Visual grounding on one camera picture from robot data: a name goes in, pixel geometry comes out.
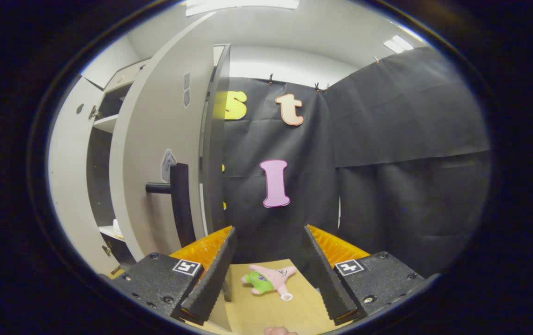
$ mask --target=black curtain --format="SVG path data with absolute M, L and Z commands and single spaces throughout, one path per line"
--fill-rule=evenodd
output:
M 234 263 L 290 258 L 301 243 L 306 224 L 337 231 L 339 192 L 332 164 L 328 107 L 313 87 L 250 78 L 230 78 L 230 91 L 247 96 L 247 113 L 225 122 L 223 161 L 226 224 L 237 228 Z M 281 119 L 275 98 L 294 94 L 302 106 L 301 125 Z M 265 172 L 260 162 L 282 159 L 286 194 L 284 207 L 265 208 Z
M 477 227 L 490 154 L 483 114 L 458 71 L 428 47 L 373 63 L 317 93 L 313 87 L 231 78 L 247 114 L 226 121 L 226 222 L 235 263 L 292 257 L 315 225 L 369 253 L 389 251 L 429 276 Z M 281 119 L 292 93 L 304 123 Z M 283 159 L 291 203 L 265 208 L 261 161 Z M 341 222 L 337 229 L 341 199 Z

